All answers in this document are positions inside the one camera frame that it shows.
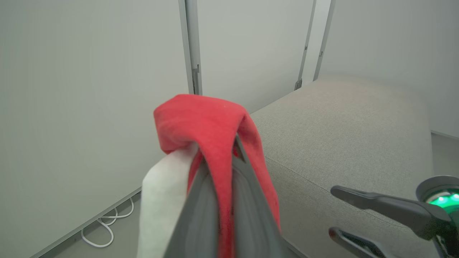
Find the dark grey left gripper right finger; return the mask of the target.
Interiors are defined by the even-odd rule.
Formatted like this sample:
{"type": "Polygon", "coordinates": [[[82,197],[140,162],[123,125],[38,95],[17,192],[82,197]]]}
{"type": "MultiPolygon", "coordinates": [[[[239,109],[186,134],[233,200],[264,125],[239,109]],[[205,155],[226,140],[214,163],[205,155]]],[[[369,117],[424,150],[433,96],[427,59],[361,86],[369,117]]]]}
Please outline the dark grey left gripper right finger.
{"type": "Polygon", "coordinates": [[[232,155],[232,194],[236,258],[291,258],[242,140],[232,155]]]}

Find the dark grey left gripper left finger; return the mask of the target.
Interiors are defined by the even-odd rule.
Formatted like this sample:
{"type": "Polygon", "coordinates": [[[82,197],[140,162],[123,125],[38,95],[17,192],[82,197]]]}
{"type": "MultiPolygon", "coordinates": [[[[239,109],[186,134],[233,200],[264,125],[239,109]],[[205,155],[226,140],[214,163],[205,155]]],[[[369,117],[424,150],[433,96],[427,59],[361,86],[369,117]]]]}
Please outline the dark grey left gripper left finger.
{"type": "Polygon", "coordinates": [[[200,162],[164,258],[216,258],[219,207],[205,160],[200,162]]]}

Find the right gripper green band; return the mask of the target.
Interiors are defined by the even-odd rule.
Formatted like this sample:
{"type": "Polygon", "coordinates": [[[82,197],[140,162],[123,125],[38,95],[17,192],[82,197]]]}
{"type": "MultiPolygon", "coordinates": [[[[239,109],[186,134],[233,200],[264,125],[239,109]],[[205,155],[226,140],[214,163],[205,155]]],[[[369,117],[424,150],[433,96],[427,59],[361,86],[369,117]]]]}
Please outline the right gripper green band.
{"type": "MultiPolygon", "coordinates": [[[[416,188],[418,201],[374,192],[333,186],[331,194],[361,210],[372,210],[410,228],[418,237],[431,240],[441,258],[458,257],[459,179],[450,175],[428,178],[416,188]],[[447,215],[453,232],[447,233],[447,215]]],[[[358,258],[389,258],[390,253],[364,237],[338,227],[328,229],[331,240],[358,258]]]]}

